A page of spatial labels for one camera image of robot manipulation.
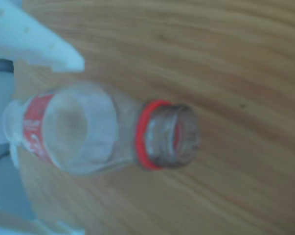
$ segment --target bottle mouth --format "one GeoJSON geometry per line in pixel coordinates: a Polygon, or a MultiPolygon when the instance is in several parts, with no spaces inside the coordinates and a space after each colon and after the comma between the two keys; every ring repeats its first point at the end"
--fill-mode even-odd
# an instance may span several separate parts
{"type": "Polygon", "coordinates": [[[189,164],[200,144],[196,114],[186,105],[168,101],[148,103],[136,127],[138,162],[146,169],[176,168],[189,164]]]}

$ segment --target red label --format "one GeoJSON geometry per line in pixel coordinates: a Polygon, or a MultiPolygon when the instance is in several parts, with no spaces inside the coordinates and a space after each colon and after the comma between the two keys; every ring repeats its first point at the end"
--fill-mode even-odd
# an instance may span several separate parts
{"type": "Polygon", "coordinates": [[[23,137],[26,148],[44,162],[53,164],[43,144],[42,124],[48,103],[54,94],[40,94],[29,103],[23,117],[23,137]]]}

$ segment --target bottle neck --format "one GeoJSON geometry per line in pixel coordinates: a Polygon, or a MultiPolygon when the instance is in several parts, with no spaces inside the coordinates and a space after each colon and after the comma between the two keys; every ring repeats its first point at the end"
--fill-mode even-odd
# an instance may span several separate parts
{"type": "Polygon", "coordinates": [[[195,113],[186,105],[160,105],[149,114],[143,133],[148,160],[159,168],[190,163],[197,154],[200,135],[195,113]]]}

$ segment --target wooden table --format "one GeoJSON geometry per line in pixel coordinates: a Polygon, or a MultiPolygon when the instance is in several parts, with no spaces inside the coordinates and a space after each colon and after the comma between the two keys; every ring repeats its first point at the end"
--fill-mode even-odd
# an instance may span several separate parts
{"type": "Polygon", "coordinates": [[[20,150],[43,219],[89,235],[295,235],[295,0],[24,0],[81,51],[81,74],[16,65],[17,97],[106,81],[187,102],[203,144],[179,170],[80,178],[20,150]]]}

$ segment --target glass bottle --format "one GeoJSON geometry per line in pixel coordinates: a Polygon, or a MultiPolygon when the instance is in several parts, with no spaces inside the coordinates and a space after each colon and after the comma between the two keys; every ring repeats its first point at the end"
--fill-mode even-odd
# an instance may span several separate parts
{"type": "Polygon", "coordinates": [[[144,169],[190,163],[200,143],[190,107],[164,100],[141,102],[103,83],[78,82],[4,113],[12,144],[71,174],[93,174],[135,163],[144,169]]]}

